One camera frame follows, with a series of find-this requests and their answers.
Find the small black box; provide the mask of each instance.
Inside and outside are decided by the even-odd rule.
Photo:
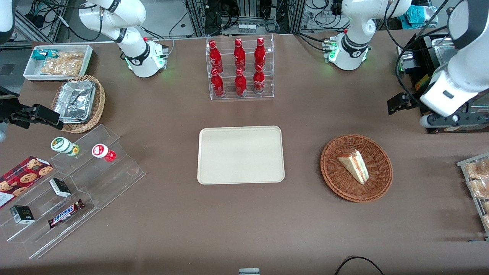
[[[64,181],[53,178],[49,180],[49,184],[51,184],[51,187],[56,195],[64,198],[71,196],[71,191]]]
[[[16,224],[30,225],[36,221],[28,206],[12,206],[10,213],[14,216]]]

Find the bottle cap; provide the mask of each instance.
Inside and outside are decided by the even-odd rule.
[[[67,153],[71,151],[73,147],[70,148],[71,142],[65,137],[57,137],[51,142],[51,149],[60,153]]]
[[[96,158],[103,158],[109,153],[109,148],[101,143],[97,144],[92,149],[92,155]]]

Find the basket of foil trays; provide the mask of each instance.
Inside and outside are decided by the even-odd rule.
[[[65,82],[54,96],[51,108],[60,114],[62,131],[79,134],[97,125],[104,111],[105,92],[93,76],[84,75]]]
[[[489,241],[489,153],[457,163],[475,202]]]

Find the white plastic tray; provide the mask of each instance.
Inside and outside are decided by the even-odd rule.
[[[205,128],[200,132],[199,183],[279,183],[284,177],[279,127]]]
[[[61,51],[82,51],[85,53],[83,58],[82,67],[80,68],[80,73],[78,76],[83,76],[87,72],[90,57],[92,55],[93,49],[87,44],[79,44],[79,45],[43,45],[43,46],[35,46],[32,52],[37,49],[56,49]],[[43,75],[41,74],[41,68],[44,65],[44,60],[36,60],[33,58],[29,58],[27,62],[27,66],[25,66],[24,77],[30,81],[60,81],[60,80],[68,80],[75,78],[76,76],[69,75]]]

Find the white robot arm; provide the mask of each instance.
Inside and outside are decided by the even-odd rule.
[[[149,77],[165,68],[162,46],[145,41],[134,28],[146,20],[146,9],[140,0],[92,0],[84,5],[96,6],[78,10],[82,23],[114,40],[135,75]]]
[[[433,73],[420,98],[443,117],[454,114],[478,93],[489,89],[489,1],[463,0],[448,19],[448,31],[458,49],[448,64]],[[459,118],[452,117],[451,124]],[[422,125],[427,117],[422,118]]]
[[[350,20],[350,27],[346,34],[330,38],[330,42],[336,43],[330,46],[329,62],[343,70],[358,68],[365,60],[368,45],[376,31],[372,19],[383,19],[386,9],[392,17],[401,16],[410,5],[411,0],[343,0],[341,12]]]

